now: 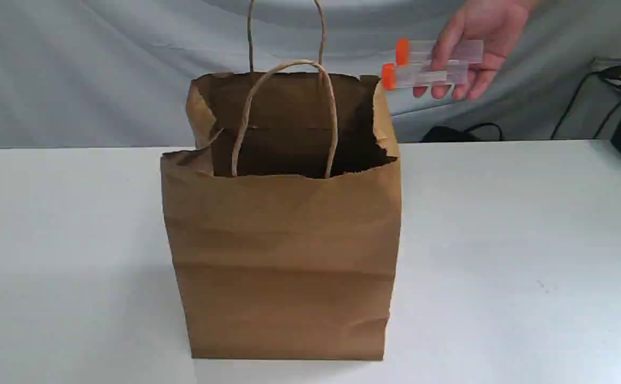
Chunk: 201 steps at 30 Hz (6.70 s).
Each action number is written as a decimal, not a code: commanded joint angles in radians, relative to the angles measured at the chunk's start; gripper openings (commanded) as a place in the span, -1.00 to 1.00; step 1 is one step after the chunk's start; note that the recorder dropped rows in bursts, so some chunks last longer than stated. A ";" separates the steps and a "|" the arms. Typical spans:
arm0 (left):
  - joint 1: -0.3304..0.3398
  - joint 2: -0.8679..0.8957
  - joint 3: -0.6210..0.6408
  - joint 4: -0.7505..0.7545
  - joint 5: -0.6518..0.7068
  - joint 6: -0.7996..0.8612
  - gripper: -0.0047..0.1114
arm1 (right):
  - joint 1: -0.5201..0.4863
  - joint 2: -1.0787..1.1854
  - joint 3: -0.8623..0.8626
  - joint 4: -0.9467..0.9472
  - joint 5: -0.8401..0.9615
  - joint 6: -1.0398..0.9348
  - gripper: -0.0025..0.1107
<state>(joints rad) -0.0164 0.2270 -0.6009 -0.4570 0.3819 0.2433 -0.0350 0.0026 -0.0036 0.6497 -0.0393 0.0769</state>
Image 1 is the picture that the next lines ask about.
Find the person's bare hand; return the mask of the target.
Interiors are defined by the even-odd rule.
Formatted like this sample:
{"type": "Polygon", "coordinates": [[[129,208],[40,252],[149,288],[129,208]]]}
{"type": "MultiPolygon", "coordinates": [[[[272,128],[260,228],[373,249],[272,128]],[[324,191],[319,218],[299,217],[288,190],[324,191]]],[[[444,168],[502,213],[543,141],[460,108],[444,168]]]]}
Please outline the person's bare hand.
{"type": "Polygon", "coordinates": [[[432,70],[447,66],[461,41],[483,41],[484,54],[480,64],[467,71],[467,83],[436,85],[432,97],[441,99],[452,91],[455,100],[476,100],[491,85],[499,70],[522,36],[532,12],[540,1],[466,1],[450,17],[437,37],[433,49],[432,70]]]}

